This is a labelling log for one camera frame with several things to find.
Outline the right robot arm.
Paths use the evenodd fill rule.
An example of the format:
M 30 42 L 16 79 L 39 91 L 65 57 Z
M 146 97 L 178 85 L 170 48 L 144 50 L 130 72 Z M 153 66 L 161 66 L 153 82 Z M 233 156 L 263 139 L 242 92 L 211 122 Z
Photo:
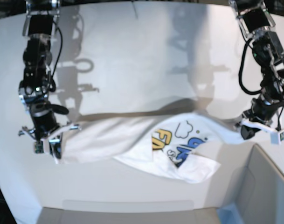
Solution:
M 23 52 L 23 79 L 18 87 L 19 99 L 30 115 L 33 128 L 23 126 L 18 135 L 27 135 L 34 143 L 36 154 L 51 154 L 62 158 L 63 134 L 80 129 L 78 124 L 68 122 L 60 125 L 55 115 L 68 115 L 69 110 L 49 101 L 49 93 L 56 91 L 55 69 L 51 69 L 51 40 L 60 32 L 61 1 L 27 0 L 26 20 L 22 35 L 27 39 Z

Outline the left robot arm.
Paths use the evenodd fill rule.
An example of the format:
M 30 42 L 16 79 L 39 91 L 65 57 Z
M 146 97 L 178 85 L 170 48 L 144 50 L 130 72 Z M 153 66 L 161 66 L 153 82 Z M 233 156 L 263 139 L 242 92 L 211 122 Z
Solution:
M 230 0 L 240 31 L 245 41 L 238 72 L 243 92 L 257 95 L 251 107 L 242 113 L 241 136 L 249 140 L 259 131 L 270 134 L 273 144 L 284 141 L 281 115 L 284 109 L 284 48 L 276 33 L 275 22 L 262 0 Z M 248 90 L 243 84 L 243 68 L 247 49 L 251 49 L 263 76 L 260 89 Z

